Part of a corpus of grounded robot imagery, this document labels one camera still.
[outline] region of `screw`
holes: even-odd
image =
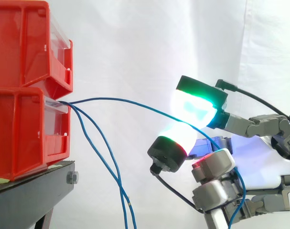
[[[78,183],[79,180],[79,173],[78,172],[68,172],[66,177],[67,184],[75,185]]]

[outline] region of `glowing light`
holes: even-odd
[[[198,128],[207,126],[217,110],[210,101],[176,90],[172,98],[174,116]]]
[[[164,130],[160,136],[165,136],[178,143],[189,155],[196,140],[197,131],[186,123],[176,122]]]

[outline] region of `metal stand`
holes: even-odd
[[[74,161],[0,185],[0,229],[48,229],[53,207],[74,189]]]

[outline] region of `white wall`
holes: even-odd
[[[237,83],[290,114],[290,1],[49,2],[74,42],[74,92],[66,101],[119,97],[170,112],[171,95],[185,74],[211,85],[220,78]],[[97,121],[111,144],[139,229],[206,227],[201,214],[149,172],[152,161],[147,150],[170,122],[167,118],[119,102],[79,107]],[[271,113],[237,94],[230,94],[228,111],[243,117]],[[86,126],[111,164],[101,137],[87,121]],[[211,136],[225,134],[205,131]],[[55,207],[50,228],[124,228],[116,182],[86,141],[74,114],[71,132],[69,159],[76,161],[80,180]],[[197,187],[191,163],[162,177],[191,199]],[[290,229],[290,213],[254,217],[232,228],[263,228],[263,224]]]

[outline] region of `blue wire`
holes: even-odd
[[[109,152],[111,154],[111,158],[112,158],[112,160],[114,162],[114,165],[115,165],[115,168],[116,168],[116,171],[117,171],[117,177],[118,177],[119,183],[122,186],[121,176],[120,176],[120,171],[119,171],[118,164],[117,164],[116,159],[114,157],[114,154],[112,152],[111,146],[109,145],[109,143],[108,143],[105,135],[103,134],[102,130],[100,129],[100,127],[98,126],[98,124],[86,112],[84,112],[83,110],[81,110],[80,108],[78,108],[76,106],[74,106],[74,107],[79,112],[81,112],[85,117],[87,117],[94,124],[94,126],[96,127],[96,129],[99,131],[100,135],[102,136],[102,138],[103,138],[104,142],[106,143],[107,148],[108,148],[108,150],[109,150]],[[125,207],[125,202],[124,202],[124,195],[122,194],[121,190],[120,190],[120,200],[121,200],[122,210],[124,212],[125,228],[128,229],[128,219],[127,219],[127,212],[126,212],[126,207]]]
[[[243,178],[241,177],[241,175],[240,175],[240,173],[239,173],[237,167],[234,168],[234,171],[237,173],[237,175],[238,175],[238,177],[239,177],[239,179],[240,179],[240,182],[241,182],[241,185],[242,185],[242,189],[243,189],[243,195],[242,195],[242,199],[241,199],[241,202],[240,202],[238,208],[236,208],[236,210],[234,211],[234,213],[233,213],[233,215],[232,215],[232,217],[231,217],[231,219],[230,219],[230,222],[229,222],[229,229],[231,229],[232,224],[233,224],[233,221],[234,221],[234,218],[235,218],[235,216],[237,215],[237,213],[239,212],[239,210],[242,208],[242,206],[243,206],[243,204],[244,204],[244,202],[245,202],[245,200],[246,200],[246,195],[247,195],[247,189],[246,189],[246,186],[245,186],[244,180],[243,180]]]
[[[134,101],[131,101],[131,100],[127,100],[127,99],[119,99],[119,98],[109,98],[109,97],[100,97],[100,98],[90,98],[90,99],[84,99],[84,100],[79,100],[79,101],[75,101],[75,102],[70,102],[70,104],[79,104],[79,103],[84,103],[84,102],[88,102],[88,101],[93,101],[93,100],[115,100],[115,101],[122,101],[122,102],[126,102],[126,103],[129,103],[129,104],[134,104],[134,105],[137,105],[137,106],[141,106],[141,107],[144,107],[146,109],[149,109],[151,111],[154,111],[156,113],[159,113],[163,116],[166,116],[168,118],[171,118],[175,121],[178,121],[178,122],[183,122],[183,123],[186,123],[188,125],[190,125],[193,129],[195,129],[196,131],[198,131],[199,133],[201,133],[204,137],[206,137],[212,144],[214,144],[214,146],[216,146],[217,149],[220,149],[220,147],[216,144],[216,142],[213,141],[213,139],[211,139],[206,133],[204,133],[202,130],[198,129],[197,127],[187,123],[187,122],[184,122],[182,121],[181,119],[178,119],[176,117],[173,117],[167,113],[164,113],[162,111],[159,111],[157,109],[154,109],[150,106],[146,106],[144,104],[140,104],[140,103],[137,103],[137,102],[134,102]]]
[[[105,165],[105,167],[108,169],[108,171],[110,172],[110,174],[112,175],[112,177],[115,179],[115,181],[117,182],[117,184],[118,184],[121,192],[123,193],[123,195],[124,195],[124,197],[125,197],[125,199],[126,199],[126,201],[128,203],[130,212],[131,212],[132,221],[133,221],[133,227],[134,227],[134,229],[136,229],[137,226],[136,226],[136,221],[135,221],[135,215],[134,215],[134,211],[133,211],[132,205],[130,203],[129,197],[126,194],[126,192],[125,192],[124,188],[122,187],[122,185],[120,184],[118,178],[116,177],[116,175],[114,174],[114,172],[110,168],[110,166],[107,164],[107,162],[105,161],[105,159],[102,157],[102,155],[100,154],[100,152],[98,151],[98,149],[95,147],[95,145],[93,144],[92,140],[88,136],[87,131],[86,131],[85,126],[84,126],[84,123],[83,123],[83,120],[82,120],[82,117],[80,116],[80,113],[77,111],[77,109],[72,104],[70,104],[68,102],[64,102],[64,101],[59,101],[59,102],[65,104],[67,106],[70,106],[75,111],[76,115],[79,118],[79,121],[80,121],[80,124],[81,124],[81,127],[82,127],[82,131],[83,131],[86,139],[88,140],[88,142],[90,143],[90,145],[92,146],[92,148],[94,149],[94,151],[97,153],[98,157],[101,159],[101,161],[103,162],[103,164]]]
[[[84,100],[79,100],[79,101],[75,101],[75,102],[71,102],[70,104],[79,104],[79,103],[84,103],[84,102],[88,102],[88,101],[94,101],[94,100],[113,100],[113,101],[121,101],[121,102],[126,102],[126,103],[129,103],[129,104],[134,104],[134,105],[137,105],[137,106],[140,106],[140,107],[144,107],[146,109],[149,109],[151,111],[154,111],[156,113],[159,113],[163,116],[166,116],[168,118],[171,118],[175,121],[178,121],[178,122],[183,122],[183,123],[186,123],[188,125],[190,125],[194,130],[198,131],[199,133],[201,133],[204,137],[206,137],[214,146],[216,146],[217,149],[221,149],[220,146],[213,141],[213,139],[211,139],[206,133],[204,133],[202,130],[198,129],[197,127],[187,123],[187,122],[184,122],[176,117],[173,117],[167,113],[164,113],[162,111],[159,111],[157,109],[154,109],[150,106],[147,106],[147,105],[144,105],[144,104],[140,104],[140,103],[137,103],[137,102],[134,102],[134,101],[131,101],[131,100],[127,100],[127,99],[120,99],[120,98],[112,98],[112,97],[98,97],[98,98],[89,98],[89,99],[84,99]],[[241,177],[238,169],[235,167],[234,168],[234,171],[237,173],[238,175],[238,178],[240,179],[240,182],[241,182],[241,185],[242,185],[242,188],[243,188],[243,197],[242,197],[242,200],[241,200],[241,203],[239,204],[238,208],[236,208],[235,212],[233,213],[231,219],[230,219],[230,222],[229,222],[229,229],[231,229],[231,226],[233,224],[233,220],[236,216],[236,214],[238,213],[238,211],[242,208],[245,200],[246,200],[246,195],[247,195],[247,190],[246,190],[246,186],[245,186],[245,183],[244,183],[244,180],[243,178]]]

